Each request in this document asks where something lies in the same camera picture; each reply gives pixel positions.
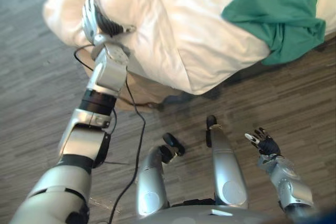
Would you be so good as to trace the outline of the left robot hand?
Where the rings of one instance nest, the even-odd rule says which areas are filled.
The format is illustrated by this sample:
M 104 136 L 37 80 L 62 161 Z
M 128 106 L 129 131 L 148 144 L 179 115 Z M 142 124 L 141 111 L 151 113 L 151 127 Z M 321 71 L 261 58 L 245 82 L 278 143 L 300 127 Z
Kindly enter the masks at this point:
M 117 23 L 107 17 L 99 0 L 85 0 L 82 7 L 82 28 L 86 39 L 94 44 L 99 35 L 113 38 L 136 31 L 134 25 Z

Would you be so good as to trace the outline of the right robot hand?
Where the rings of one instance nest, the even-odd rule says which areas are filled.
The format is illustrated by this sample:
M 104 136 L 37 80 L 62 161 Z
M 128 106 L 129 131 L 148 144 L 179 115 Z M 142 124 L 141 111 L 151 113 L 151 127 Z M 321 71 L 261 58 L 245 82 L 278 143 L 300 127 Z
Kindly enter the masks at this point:
M 254 134 L 245 133 L 245 138 L 258 149 L 261 155 L 281 156 L 281 150 L 275 140 L 262 127 L 254 130 Z

